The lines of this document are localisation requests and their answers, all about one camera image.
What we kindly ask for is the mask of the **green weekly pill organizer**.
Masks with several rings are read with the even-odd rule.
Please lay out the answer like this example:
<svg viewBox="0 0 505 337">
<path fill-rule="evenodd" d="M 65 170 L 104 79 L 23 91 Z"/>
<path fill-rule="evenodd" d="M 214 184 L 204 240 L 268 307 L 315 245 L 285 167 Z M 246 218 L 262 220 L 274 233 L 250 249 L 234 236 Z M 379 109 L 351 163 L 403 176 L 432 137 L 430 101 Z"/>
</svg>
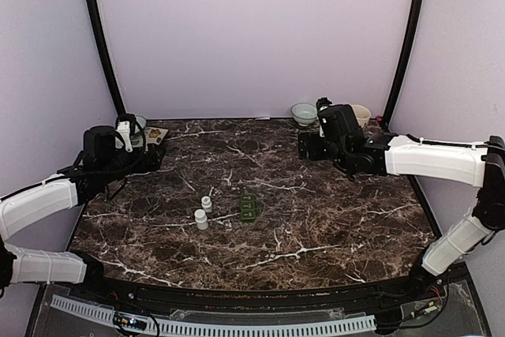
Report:
<svg viewBox="0 0 505 337">
<path fill-rule="evenodd" d="M 239 198 L 240 219 L 243 223 L 254 222 L 257 218 L 256 196 L 253 194 L 242 194 Z"/>
</svg>

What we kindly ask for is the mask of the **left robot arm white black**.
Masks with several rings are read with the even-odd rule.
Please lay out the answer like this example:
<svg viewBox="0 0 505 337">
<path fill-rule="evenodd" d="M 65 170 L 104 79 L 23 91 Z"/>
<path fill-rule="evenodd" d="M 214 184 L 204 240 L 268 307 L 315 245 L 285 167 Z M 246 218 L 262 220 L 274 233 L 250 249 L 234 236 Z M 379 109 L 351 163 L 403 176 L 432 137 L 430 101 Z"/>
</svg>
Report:
<svg viewBox="0 0 505 337">
<path fill-rule="evenodd" d="M 103 279 L 104 267 L 83 252 L 26 249 L 10 239 L 53 214 L 84 206 L 97 195 L 108 200 L 112 182 L 125 187 L 131 174 L 147 174 L 161 167 L 166 149 L 165 129 L 142 128 L 138 123 L 99 125 L 84 132 L 83 148 L 74 163 L 34 185 L 1 198 L 1 288 L 15 283 L 72 283 L 94 302 L 111 296 Z"/>
</svg>

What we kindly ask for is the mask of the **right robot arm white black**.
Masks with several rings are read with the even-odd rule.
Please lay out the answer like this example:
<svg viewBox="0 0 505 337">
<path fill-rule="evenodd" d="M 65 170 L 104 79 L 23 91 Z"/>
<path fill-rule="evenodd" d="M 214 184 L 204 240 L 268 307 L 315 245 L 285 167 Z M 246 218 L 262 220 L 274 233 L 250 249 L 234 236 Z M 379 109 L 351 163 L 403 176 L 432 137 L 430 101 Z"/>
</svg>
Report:
<svg viewBox="0 0 505 337">
<path fill-rule="evenodd" d="M 320 128 L 299 133 L 301 159 L 330 160 L 348 179 L 355 174 L 414 175 L 477 188 L 477 202 L 433 242 L 410 269 L 403 294 L 418 301 L 456 260 L 504 229 L 504 141 L 490 136 L 471 143 L 426 140 L 379 132 L 366 137 L 349 104 L 326 98 L 316 105 Z"/>
</svg>

